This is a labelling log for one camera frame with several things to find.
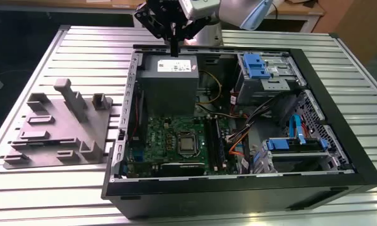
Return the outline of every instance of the motherboard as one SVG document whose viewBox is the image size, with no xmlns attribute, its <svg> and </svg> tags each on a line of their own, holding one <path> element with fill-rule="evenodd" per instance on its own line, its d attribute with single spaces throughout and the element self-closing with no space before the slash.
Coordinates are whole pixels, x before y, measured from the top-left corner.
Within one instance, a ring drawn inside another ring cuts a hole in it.
<svg viewBox="0 0 377 226">
<path fill-rule="evenodd" d="M 224 145 L 229 133 L 224 117 L 149 118 L 145 145 L 129 148 L 128 176 L 153 177 L 161 168 L 171 168 L 169 176 L 184 175 L 183 168 L 191 173 L 199 169 L 203 175 L 227 174 L 233 170 Z"/>
</svg>

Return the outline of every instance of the cpu socket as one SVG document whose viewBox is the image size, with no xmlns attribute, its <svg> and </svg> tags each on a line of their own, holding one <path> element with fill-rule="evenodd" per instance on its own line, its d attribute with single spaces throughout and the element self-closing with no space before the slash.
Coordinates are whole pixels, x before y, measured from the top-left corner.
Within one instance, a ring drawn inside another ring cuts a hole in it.
<svg viewBox="0 0 377 226">
<path fill-rule="evenodd" d="M 192 132 L 180 132 L 177 134 L 177 153 L 189 158 L 197 154 L 197 139 Z"/>
</svg>

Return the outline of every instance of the floor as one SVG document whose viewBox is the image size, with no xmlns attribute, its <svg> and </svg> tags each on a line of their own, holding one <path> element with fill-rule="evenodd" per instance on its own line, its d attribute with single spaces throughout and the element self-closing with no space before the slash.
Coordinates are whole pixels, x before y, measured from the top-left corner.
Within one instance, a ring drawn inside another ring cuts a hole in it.
<svg viewBox="0 0 377 226">
<path fill-rule="evenodd" d="M 61 24 L 133 26 L 129 15 L 0 12 L 0 126 Z M 377 80 L 377 56 L 367 69 Z"/>
</svg>

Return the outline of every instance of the metal bracket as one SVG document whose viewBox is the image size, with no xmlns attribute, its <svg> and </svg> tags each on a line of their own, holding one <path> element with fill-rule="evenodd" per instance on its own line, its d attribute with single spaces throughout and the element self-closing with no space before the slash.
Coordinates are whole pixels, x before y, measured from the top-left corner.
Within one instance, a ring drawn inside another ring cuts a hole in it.
<svg viewBox="0 0 377 226">
<path fill-rule="evenodd" d="M 260 79 L 265 91 L 291 90 L 287 80 L 283 78 Z"/>
</svg>

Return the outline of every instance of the slotted metal table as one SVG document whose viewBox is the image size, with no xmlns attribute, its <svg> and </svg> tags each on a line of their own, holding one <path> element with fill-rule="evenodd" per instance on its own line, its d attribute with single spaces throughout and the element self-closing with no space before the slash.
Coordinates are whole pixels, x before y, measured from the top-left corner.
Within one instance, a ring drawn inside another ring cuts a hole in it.
<svg viewBox="0 0 377 226">
<path fill-rule="evenodd" d="M 225 46 L 300 48 L 377 168 L 377 82 L 340 39 L 328 34 L 223 31 Z M 60 97 L 52 85 L 68 77 L 84 95 L 113 98 L 107 148 L 117 136 L 133 44 L 163 44 L 144 29 L 63 26 L 0 129 L 0 156 L 19 133 L 32 92 Z M 0 225 L 377 225 L 377 188 L 308 211 L 247 213 L 129 221 L 100 198 L 105 164 L 5 170 L 0 159 Z"/>
</svg>

